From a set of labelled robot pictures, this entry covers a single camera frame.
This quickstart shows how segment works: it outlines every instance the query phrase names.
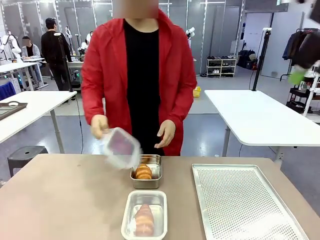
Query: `plastic stool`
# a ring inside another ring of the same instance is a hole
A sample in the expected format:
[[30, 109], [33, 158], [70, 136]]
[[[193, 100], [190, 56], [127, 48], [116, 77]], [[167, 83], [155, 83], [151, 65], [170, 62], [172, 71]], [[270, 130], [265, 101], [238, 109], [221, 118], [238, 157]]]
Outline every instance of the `plastic stool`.
[[24, 146], [8, 157], [10, 176], [14, 176], [14, 169], [21, 169], [38, 154], [47, 154], [44, 146]]

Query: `clear plastic container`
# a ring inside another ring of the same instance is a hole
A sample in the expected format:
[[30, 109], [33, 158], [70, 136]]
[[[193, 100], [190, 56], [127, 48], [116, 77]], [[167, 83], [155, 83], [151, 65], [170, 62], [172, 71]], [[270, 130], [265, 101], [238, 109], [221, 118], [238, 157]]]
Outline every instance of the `clear plastic container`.
[[[147, 205], [153, 216], [153, 231], [148, 236], [137, 236], [136, 214]], [[127, 199], [121, 234], [126, 240], [162, 240], [168, 231], [167, 196], [163, 191], [135, 190]]]
[[130, 169], [140, 162], [140, 143], [120, 127], [111, 128], [103, 136], [102, 152], [106, 162], [119, 169]]

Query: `bread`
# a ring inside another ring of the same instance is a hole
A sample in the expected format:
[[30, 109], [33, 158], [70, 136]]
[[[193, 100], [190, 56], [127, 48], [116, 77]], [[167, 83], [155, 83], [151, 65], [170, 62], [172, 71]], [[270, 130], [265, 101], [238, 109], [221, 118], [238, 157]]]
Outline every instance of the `bread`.
[[135, 170], [135, 178], [140, 180], [151, 180], [152, 171], [146, 164], [141, 164]]
[[143, 204], [136, 212], [135, 216], [135, 236], [152, 237], [154, 235], [155, 222], [150, 207]]

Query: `shoe rack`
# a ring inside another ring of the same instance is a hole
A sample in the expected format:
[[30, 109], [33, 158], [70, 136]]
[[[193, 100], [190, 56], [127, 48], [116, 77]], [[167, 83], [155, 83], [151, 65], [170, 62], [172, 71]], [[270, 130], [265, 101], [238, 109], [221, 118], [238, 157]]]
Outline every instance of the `shoe rack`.
[[205, 73], [207, 78], [234, 77], [237, 61], [235, 58], [207, 59]]

